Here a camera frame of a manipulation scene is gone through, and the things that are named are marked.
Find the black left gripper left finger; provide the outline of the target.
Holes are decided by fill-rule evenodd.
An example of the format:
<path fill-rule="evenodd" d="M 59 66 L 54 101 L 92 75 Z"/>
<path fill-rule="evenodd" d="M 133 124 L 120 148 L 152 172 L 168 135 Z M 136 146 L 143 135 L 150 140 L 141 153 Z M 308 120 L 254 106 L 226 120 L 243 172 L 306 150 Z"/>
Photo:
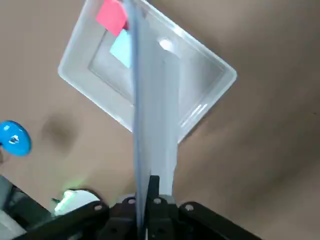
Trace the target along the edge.
<path fill-rule="evenodd" d="M 50 221 L 28 231 L 25 240 L 135 240 L 135 198 L 109 207 L 90 192 L 63 199 Z"/>

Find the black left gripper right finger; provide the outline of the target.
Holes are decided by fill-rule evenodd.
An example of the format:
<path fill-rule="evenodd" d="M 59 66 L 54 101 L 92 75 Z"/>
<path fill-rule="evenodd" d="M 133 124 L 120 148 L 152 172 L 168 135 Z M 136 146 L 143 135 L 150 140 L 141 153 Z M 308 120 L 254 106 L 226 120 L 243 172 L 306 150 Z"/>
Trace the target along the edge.
<path fill-rule="evenodd" d="M 259 240 L 260 237 L 204 205 L 188 201 L 177 206 L 159 194 L 160 177 L 149 178 L 145 223 L 149 240 Z"/>

